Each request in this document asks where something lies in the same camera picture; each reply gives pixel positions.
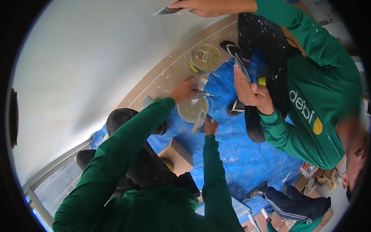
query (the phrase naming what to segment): hand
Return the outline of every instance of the hand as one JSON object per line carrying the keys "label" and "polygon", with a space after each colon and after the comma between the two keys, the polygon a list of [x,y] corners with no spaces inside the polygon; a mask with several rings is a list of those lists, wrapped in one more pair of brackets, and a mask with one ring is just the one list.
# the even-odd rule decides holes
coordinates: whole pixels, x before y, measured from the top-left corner
{"label": "hand", "polygon": [[270,98],[269,91],[264,85],[247,82],[242,71],[234,65],[234,88],[237,91],[238,100],[245,105],[256,106],[265,115],[274,113],[275,108]]}
{"label": "hand", "polygon": [[169,95],[170,98],[174,99],[175,104],[186,103],[196,96],[197,92],[193,90],[197,89],[197,87],[192,84],[192,78],[193,75],[187,76],[187,78],[175,88],[173,93]]}
{"label": "hand", "polygon": [[215,120],[211,120],[212,122],[209,122],[207,118],[205,118],[205,137],[208,135],[215,135],[218,131],[219,125],[216,123]]}
{"label": "hand", "polygon": [[255,0],[172,0],[172,4],[167,7],[192,8],[191,12],[202,18],[257,11]]}

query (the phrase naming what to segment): black pants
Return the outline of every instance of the black pants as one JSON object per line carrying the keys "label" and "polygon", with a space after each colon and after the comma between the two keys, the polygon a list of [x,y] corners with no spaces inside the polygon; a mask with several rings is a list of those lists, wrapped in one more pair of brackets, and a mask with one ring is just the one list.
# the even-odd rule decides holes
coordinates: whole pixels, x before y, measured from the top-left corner
{"label": "black pants", "polygon": [[270,203],[277,214],[288,220],[306,221],[312,223],[322,217],[331,206],[331,198],[310,198],[293,186],[288,186],[285,193],[273,187],[267,187],[258,192],[258,195]]}
{"label": "black pants", "polygon": [[[266,67],[259,77],[265,77],[273,105],[286,117],[290,110],[286,83],[287,59],[301,52],[287,42],[280,26],[263,16],[239,14],[238,33],[238,44],[243,58],[250,60],[255,48],[261,51]],[[251,141],[265,142],[256,107],[245,107],[245,123]]]}
{"label": "black pants", "polygon": [[[108,136],[111,136],[137,113],[137,111],[128,108],[112,111],[106,122]],[[96,150],[83,150],[77,154],[76,162],[82,170],[94,158],[95,152]],[[186,188],[196,197],[199,196],[198,188],[191,174],[187,172],[177,177],[157,156],[150,144],[146,142],[112,196],[123,196],[126,191],[132,189],[156,189],[168,184]]]}

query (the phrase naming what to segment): paint can lid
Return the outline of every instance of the paint can lid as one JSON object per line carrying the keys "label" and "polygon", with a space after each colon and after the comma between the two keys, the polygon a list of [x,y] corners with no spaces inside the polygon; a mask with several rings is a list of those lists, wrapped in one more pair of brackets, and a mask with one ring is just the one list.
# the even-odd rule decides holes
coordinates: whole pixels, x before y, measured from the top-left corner
{"label": "paint can lid", "polygon": [[201,71],[211,72],[221,63],[220,53],[210,44],[201,44],[193,49],[191,54],[192,64]]}

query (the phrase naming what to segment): ear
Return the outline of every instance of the ear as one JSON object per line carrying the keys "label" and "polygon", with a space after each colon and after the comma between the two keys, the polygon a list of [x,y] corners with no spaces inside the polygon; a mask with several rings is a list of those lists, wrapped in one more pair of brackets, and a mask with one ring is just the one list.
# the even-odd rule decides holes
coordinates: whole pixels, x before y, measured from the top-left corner
{"label": "ear", "polygon": [[348,186],[348,175],[347,175],[347,172],[344,172],[343,173],[343,176],[341,177],[341,179],[342,179],[343,189],[346,189],[347,186]]}

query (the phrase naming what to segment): green long-sleeve shirt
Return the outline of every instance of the green long-sleeve shirt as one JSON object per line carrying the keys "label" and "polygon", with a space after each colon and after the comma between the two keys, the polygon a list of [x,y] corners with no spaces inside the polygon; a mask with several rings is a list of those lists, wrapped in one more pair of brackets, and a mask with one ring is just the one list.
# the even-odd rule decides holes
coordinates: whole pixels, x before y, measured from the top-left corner
{"label": "green long-sleeve shirt", "polygon": [[205,216],[194,212],[198,202],[192,193],[173,185],[131,190],[108,201],[147,138],[174,107],[172,98],[154,101],[98,147],[80,182],[55,213],[54,232],[243,231],[214,135],[205,138],[203,153]]}
{"label": "green long-sleeve shirt", "polygon": [[256,14],[287,27],[307,52],[287,61],[289,117],[295,125],[278,110],[261,114],[265,139],[289,155],[333,169],[345,154],[335,133],[338,118],[357,111],[361,102],[359,71],[345,48],[300,9],[282,0],[256,2]]}
{"label": "green long-sleeve shirt", "polygon": [[[312,223],[296,222],[293,225],[293,227],[289,230],[289,232],[312,232],[321,223],[322,219],[323,219],[323,216],[320,218],[317,218]],[[270,222],[267,222],[267,232],[277,232],[273,228],[272,223]]]}

